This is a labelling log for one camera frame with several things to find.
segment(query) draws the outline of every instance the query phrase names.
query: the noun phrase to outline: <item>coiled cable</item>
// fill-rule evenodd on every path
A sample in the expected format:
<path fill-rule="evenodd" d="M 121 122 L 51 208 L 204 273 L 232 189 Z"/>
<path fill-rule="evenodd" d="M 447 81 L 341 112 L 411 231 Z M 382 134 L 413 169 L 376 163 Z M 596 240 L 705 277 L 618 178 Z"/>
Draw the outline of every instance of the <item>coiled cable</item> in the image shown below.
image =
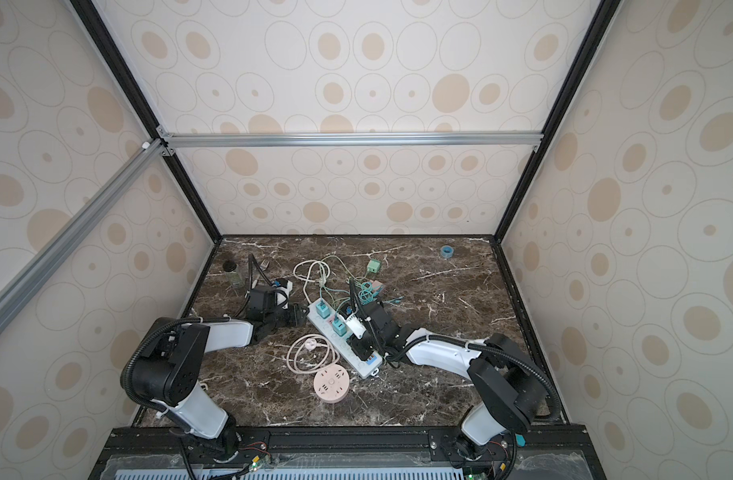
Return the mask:
<path fill-rule="evenodd" d="M 323 358 L 313 368 L 303 370 L 297 366 L 297 361 L 298 361 L 297 359 L 300 357 L 300 352 L 302 352 L 303 349 L 305 348 L 305 340 L 308 340 L 308 339 L 314 339 L 316 341 L 316 346 L 325 346 L 326 351 L 323 354 Z M 295 352 L 294 359 L 293 359 L 292 352 L 294 351 L 295 347 L 297 348 L 297 351 Z M 330 352 L 332 353 L 332 361 L 329 363 L 326 363 L 326 359 L 329 358 Z M 319 335 L 318 333 L 309 333 L 307 335 L 303 335 L 299 339 L 295 340 L 294 343 L 292 343 L 292 346 L 289 347 L 288 351 L 286 351 L 285 360 L 286 360 L 286 368 L 291 370 L 293 373 L 300 373 L 301 375 L 308 375 L 311 373 L 318 373 L 320 370 L 324 370 L 327 367 L 332 366 L 335 363 L 339 362 L 340 361 L 340 352 L 338 352 L 334 348 L 332 343 L 325 336 Z"/>

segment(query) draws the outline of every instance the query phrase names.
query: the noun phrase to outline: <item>red wire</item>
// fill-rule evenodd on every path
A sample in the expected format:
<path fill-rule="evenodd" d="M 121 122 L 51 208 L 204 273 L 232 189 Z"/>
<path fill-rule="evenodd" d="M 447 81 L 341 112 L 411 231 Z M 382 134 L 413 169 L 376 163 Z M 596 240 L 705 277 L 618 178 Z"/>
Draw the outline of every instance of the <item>red wire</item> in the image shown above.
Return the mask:
<path fill-rule="evenodd" d="M 505 454 L 506 454 L 506 460 L 508 459 L 508 451 L 506 450 L 506 448 L 505 448 L 504 446 L 502 446 L 502 445 L 501 445 L 501 444 L 500 444 L 499 442 L 489 442 L 489 443 L 494 443 L 494 444 L 495 444 L 496 446 L 498 446 L 498 447 L 502 448 L 502 449 L 503 449 L 503 451 L 504 451 L 504 452 L 505 452 Z"/>
<path fill-rule="evenodd" d="M 260 450 L 259 448 L 255 448 L 255 447 L 239 448 L 239 450 L 257 450 L 258 452 L 264 453 L 265 455 L 267 455 L 268 458 L 273 458 L 272 456 L 270 456 L 270 453 L 269 452 L 266 452 L 265 450 Z"/>

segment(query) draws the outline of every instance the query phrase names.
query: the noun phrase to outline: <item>marble tabletop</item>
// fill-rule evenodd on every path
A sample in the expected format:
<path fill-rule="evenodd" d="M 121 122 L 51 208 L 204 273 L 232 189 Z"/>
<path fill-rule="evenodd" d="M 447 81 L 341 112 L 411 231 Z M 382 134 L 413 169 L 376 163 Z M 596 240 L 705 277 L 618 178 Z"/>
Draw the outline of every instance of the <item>marble tabletop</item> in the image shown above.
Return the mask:
<path fill-rule="evenodd" d="M 454 256 L 439 251 L 452 246 Z M 502 332 L 526 352 L 519 325 L 499 273 L 488 238 L 462 237 L 228 237 L 196 296 L 194 313 L 203 317 L 235 314 L 243 292 L 234 291 L 222 272 L 233 259 L 246 271 L 249 253 L 268 259 L 270 278 L 290 277 L 302 260 L 338 255 L 354 275 L 366 273 L 370 259 L 381 262 L 371 275 L 385 284 L 384 300 L 402 296 L 398 305 L 386 305 L 399 325 L 424 326 L 432 332 L 463 339 L 487 338 Z M 329 259 L 333 288 L 346 288 L 347 274 L 336 259 Z M 305 275 L 307 268 L 298 274 Z M 291 302 L 306 305 L 300 281 L 293 280 Z M 312 300 L 318 298 L 308 287 Z M 473 384 L 450 372 L 429 366 L 383 366 L 377 377 L 362 380 L 346 362 L 350 389 L 336 404 L 326 404 L 314 393 L 312 375 L 296 375 L 286 368 L 292 342 L 316 332 L 309 322 L 266 337 L 256 346 L 226 349 L 205 355 L 200 379 L 219 406 L 232 413 L 240 426 L 448 426 L 480 399 Z M 316 349 L 304 360 L 320 359 Z M 142 426 L 160 426 L 147 412 Z"/>

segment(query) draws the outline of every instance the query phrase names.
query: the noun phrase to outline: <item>beige circle pattern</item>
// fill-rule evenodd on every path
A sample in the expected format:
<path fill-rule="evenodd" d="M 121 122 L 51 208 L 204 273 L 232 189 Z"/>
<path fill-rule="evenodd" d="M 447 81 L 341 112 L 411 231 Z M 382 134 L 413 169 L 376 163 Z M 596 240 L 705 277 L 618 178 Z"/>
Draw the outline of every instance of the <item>beige circle pattern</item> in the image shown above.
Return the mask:
<path fill-rule="evenodd" d="M 0 287 L 24 266 L 12 252 L 32 256 L 44 248 L 148 138 L 71 10 L 57 4 L 0 2 L 0 232 L 10 233 L 0 236 L 0 258 L 9 260 L 0 263 Z M 108 8 L 123 7 L 134 23 L 142 20 L 135 15 L 150 13 L 153 2 L 108 2 Z M 133 34 L 125 29 L 129 61 L 156 74 L 166 62 L 169 67 L 183 62 L 172 40 L 174 29 L 168 34 L 153 22 L 147 25 Z M 142 42 L 146 32 L 161 35 L 158 43 L 146 35 L 152 52 Z M 157 58 L 152 53 L 161 53 L 156 49 L 162 45 L 166 51 Z M 147 83 L 155 84 L 154 77 Z M 159 104 L 168 108 L 164 101 Z M 163 174 L 165 165 L 154 163 L 157 167 L 135 181 L 126 205 L 112 206 L 35 294 L 12 324 L 21 329 L 16 341 L 6 332 L 0 336 L 0 366 L 11 367 L 0 370 L 0 467 L 7 465 L 0 468 L 1 480 L 84 478 L 99 453 L 97 444 L 107 437 L 98 437 L 98 428 L 109 432 L 119 425 L 113 408 L 123 403 L 117 395 L 118 370 L 103 371 L 112 366 L 109 353 L 119 345 L 117 335 L 132 324 L 130 315 L 109 307 L 124 291 L 106 286 L 112 275 L 129 273 L 130 250 L 147 243 L 147 226 L 161 217 L 167 190 L 177 192 Z M 131 203 L 137 204 L 135 210 Z M 191 214 L 188 218 L 195 225 Z M 166 239 L 180 234 L 164 225 Z M 208 244 L 196 231 L 190 260 L 206 258 Z M 148 253 L 151 258 L 160 254 Z M 168 271 L 164 275 L 162 261 L 155 265 L 156 271 L 133 292 L 160 298 L 159 307 L 145 313 L 141 332 L 160 316 L 177 315 L 176 299 L 187 295 L 182 278 Z M 161 296 L 163 291 L 170 300 Z M 138 343 L 139 334 L 136 342 L 124 344 Z M 28 354 L 15 361 L 10 355 L 17 351 Z M 23 382 L 30 387 L 23 389 Z"/>
<path fill-rule="evenodd" d="M 553 352 L 569 415 L 592 424 L 610 478 L 731 478 L 733 383 L 717 372 L 733 365 L 733 1 L 628 2 L 545 160 L 503 248 L 549 361 L 569 329 L 587 343 L 582 363 Z"/>

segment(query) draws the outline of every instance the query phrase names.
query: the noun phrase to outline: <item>blue vent panel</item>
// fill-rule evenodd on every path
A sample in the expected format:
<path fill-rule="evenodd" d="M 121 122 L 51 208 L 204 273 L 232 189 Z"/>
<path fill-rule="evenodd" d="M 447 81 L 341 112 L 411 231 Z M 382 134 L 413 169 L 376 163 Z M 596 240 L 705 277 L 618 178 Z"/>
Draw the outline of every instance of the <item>blue vent panel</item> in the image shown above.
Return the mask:
<path fill-rule="evenodd" d="M 235 472 L 234 469 L 211 468 L 199 480 Z M 119 470 L 115 480 L 188 480 L 184 469 Z M 406 468 L 276 468 L 247 473 L 241 480 L 463 480 L 463 471 L 452 467 Z"/>

